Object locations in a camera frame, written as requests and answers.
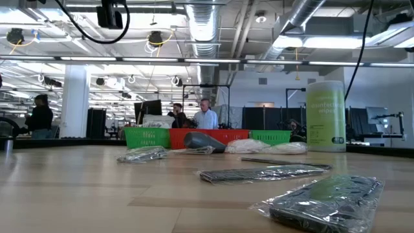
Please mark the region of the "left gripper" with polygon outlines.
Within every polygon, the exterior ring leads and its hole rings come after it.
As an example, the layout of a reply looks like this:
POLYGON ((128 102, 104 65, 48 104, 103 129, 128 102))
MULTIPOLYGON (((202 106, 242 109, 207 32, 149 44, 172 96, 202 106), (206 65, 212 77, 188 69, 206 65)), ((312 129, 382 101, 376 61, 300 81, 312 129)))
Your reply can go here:
POLYGON ((96 7, 98 25, 108 29, 123 29, 122 14, 115 9, 123 3, 124 0, 101 0, 101 5, 96 7))

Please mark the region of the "silver nail clipper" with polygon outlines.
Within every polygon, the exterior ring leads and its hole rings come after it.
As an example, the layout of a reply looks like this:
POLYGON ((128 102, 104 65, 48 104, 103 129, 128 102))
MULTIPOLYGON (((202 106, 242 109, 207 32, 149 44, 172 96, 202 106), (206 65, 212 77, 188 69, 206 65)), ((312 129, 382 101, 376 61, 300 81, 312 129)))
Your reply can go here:
POLYGON ((170 150, 171 154, 179 155, 210 155, 214 152, 215 148, 212 146, 203 146, 200 148, 186 148, 179 150, 170 150))
POLYGON ((127 150, 124 155, 119 156, 116 161, 123 163, 144 163, 147 161, 163 159, 168 151, 162 146, 146 146, 127 150))

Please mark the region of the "dark grey deodorant bottle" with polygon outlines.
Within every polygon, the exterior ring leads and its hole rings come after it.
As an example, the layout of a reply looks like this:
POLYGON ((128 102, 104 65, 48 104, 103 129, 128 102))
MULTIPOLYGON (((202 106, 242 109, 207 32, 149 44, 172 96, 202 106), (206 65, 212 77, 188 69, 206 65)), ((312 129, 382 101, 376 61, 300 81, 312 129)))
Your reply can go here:
POLYGON ((201 132, 189 132, 184 137, 184 145, 189 149, 199 149, 207 146, 213 148, 213 153, 224 153, 226 145, 217 139, 201 132))

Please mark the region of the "black comb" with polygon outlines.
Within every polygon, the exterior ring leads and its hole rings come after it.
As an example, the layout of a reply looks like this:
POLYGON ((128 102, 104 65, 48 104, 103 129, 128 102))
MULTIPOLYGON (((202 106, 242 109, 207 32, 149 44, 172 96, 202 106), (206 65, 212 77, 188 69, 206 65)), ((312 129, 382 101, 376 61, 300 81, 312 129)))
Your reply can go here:
POLYGON ((275 159, 257 159, 257 158, 250 158, 250 157, 241 157, 242 161, 248 162, 260 162, 266 164, 275 164, 275 165, 306 165, 306 166, 313 166, 317 168, 321 168, 324 170, 331 170, 333 168, 332 165, 329 164, 315 164, 315 163, 304 163, 304 162, 290 162, 290 161, 279 161, 275 159))
POLYGON ((384 182, 333 175, 250 209, 282 225, 310 233, 370 233, 384 182))
POLYGON ((243 168, 230 170, 203 170, 197 172, 201 180, 211 184, 250 184, 264 181, 280 181, 320 175, 327 172, 315 166, 295 164, 267 166, 262 168, 243 168))

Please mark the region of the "long horizontal light bar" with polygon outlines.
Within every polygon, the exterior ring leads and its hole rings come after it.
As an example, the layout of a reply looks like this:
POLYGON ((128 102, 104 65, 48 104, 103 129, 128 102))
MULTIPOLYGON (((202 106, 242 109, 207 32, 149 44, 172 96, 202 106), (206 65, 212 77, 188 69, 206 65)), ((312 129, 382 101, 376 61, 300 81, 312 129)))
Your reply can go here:
POLYGON ((236 64, 236 65, 297 65, 297 66, 330 66, 355 67, 356 62, 349 61, 297 61, 297 60, 246 60, 246 59, 213 59, 213 58, 158 58, 158 57, 96 57, 96 56, 25 56, 0 55, 0 60, 46 62, 46 63, 104 63, 127 64, 143 63, 148 65, 177 64, 236 64))

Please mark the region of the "white building column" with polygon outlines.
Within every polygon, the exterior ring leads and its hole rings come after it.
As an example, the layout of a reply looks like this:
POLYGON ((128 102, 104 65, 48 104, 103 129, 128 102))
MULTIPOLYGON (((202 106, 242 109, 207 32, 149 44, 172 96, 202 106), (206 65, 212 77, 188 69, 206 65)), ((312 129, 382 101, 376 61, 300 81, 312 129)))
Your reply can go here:
POLYGON ((90 82, 86 65, 65 66, 60 138, 86 137, 90 82))

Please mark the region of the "black background monitor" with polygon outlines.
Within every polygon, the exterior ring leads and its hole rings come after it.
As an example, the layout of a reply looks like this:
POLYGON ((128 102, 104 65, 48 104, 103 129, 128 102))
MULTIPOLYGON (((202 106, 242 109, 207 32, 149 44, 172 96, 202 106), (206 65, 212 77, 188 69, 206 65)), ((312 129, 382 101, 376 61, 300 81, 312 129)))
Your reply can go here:
POLYGON ((143 123, 145 115, 162 115, 161 100, 150 100, 145 102, 134 103, 136 124, 143 123))

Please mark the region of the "black cabinet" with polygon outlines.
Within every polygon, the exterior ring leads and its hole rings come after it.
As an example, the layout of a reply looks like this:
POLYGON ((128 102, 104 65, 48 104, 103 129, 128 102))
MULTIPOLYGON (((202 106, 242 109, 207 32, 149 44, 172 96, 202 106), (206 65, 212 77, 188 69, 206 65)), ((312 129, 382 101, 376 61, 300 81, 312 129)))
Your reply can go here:
POLYGON ((87 131, 88 139, 105 138, 106 110, 90 108, 87 114, 87 131))

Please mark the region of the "person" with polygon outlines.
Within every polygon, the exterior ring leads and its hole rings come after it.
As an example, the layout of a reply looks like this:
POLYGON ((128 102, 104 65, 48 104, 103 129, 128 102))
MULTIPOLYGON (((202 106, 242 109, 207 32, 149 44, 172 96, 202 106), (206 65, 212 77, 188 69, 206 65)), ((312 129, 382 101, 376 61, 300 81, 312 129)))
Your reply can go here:
POLYGON ((203 98, 200 102, 200 108, 201 110, 195 113, 193 118, 197 129, 218 129, 218 116, 210 109, 210 101, 203 98))
POLYGON ((188 119, 182 112, 182 105, 179 103, 173 104, 173 111, 168 113, 169 117, 173 117, 174 121, 171 125, 172 128, 188 128, 188 119))
POLYGON ((290 130, 289 142, 307 142, 307 129, 294 119, 287 120, 285 125, 290 130))
POLYGON ((53 112, 49 107, 48 96, 39 94, 35 97, 34 103, 32 114, 27 115, 25 120, 31 137, 38 140, 51 139, 53 112))

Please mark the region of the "green plastic basket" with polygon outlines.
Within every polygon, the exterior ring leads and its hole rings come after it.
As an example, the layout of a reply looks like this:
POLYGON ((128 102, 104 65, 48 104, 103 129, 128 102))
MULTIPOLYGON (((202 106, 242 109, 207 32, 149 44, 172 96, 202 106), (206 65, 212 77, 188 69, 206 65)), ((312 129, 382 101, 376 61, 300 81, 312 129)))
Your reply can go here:
POLYGON ((282 130, 252 130, 250 138, 260 140, 271 146, 288 143, 290 140, 291 131, 282 130))
POLYGON ((171 147, 169 129, 128 127, 124 128, 124 133, 129 149, 146 146, 171 147))

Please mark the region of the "black partition panels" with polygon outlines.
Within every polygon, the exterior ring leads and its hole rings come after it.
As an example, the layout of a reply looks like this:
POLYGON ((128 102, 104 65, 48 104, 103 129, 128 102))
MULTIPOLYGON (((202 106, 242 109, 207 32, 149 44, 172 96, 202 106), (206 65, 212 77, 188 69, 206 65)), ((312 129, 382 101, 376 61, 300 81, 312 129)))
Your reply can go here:
POLYGON ((242 128, 249 130, 288 130, 291 120, 305 125, 305 108, 244 107, 242 112, 242 128))

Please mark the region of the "bright ceiling light panel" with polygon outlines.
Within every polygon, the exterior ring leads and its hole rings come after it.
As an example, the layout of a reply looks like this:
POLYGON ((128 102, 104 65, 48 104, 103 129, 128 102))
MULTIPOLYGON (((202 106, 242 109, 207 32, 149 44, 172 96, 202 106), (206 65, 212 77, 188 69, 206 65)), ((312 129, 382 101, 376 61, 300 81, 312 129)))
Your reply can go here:
POLYGON ((275 48, 304 47, 312 49, 357 49, 362 46, 362 38, 338 36, 279 36, 272 44, 275 48))

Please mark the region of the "green disinfecting wipes canister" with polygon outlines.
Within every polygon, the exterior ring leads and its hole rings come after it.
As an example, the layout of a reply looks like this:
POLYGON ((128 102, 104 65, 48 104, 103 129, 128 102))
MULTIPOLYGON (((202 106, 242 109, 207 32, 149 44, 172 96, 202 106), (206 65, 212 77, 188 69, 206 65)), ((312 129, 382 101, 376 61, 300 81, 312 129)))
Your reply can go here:
POLYGON ((309 151, 345 152, 345 97, 340 81, 311 83, 306 88, 309 151))

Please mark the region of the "grey desk monitor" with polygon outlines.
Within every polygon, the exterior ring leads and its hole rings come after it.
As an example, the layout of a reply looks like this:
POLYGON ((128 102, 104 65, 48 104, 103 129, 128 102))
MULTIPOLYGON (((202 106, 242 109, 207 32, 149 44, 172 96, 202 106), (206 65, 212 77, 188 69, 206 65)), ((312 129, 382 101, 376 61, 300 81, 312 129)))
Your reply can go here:
POLYGON ((377 126, 384 126, 385 128, 389 125, 388 120, 388 108, 386 107, 366 107, 367 122, 369 124, 375 124, 377 126))

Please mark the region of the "black metal stand frame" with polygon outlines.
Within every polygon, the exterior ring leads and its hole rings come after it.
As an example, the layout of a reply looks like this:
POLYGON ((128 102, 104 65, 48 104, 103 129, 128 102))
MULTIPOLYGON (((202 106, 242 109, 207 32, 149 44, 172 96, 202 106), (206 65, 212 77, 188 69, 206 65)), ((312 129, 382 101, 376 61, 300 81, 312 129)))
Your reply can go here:
POLYGON ((227 97, 228 97, 228 99, 227 99, 227 123, 226 123, 226 127, 227 127, 227 129, 230 129, 231 128, 231 126, 232 126, 232 123, 230 122, 230 85, 217 85, 217 84, 208 84, 208 83, 204 83, 204 84, 183 84, 183 86, 182 86, 182 110, 184 110, 184 101, 185 101, 185 95, 186 94, 188 94, 188 92, 186 92, 185 91, 185 88, 187 88, 187 87, 199 87, 199 88, 201 88, 201 89, 203 89, 203 88, 210 88, 210 89, 212 89, 212 88, 220 88, 220 87, 226 87, 227 89, 228 89, 228 92, 227 92, 227 97))

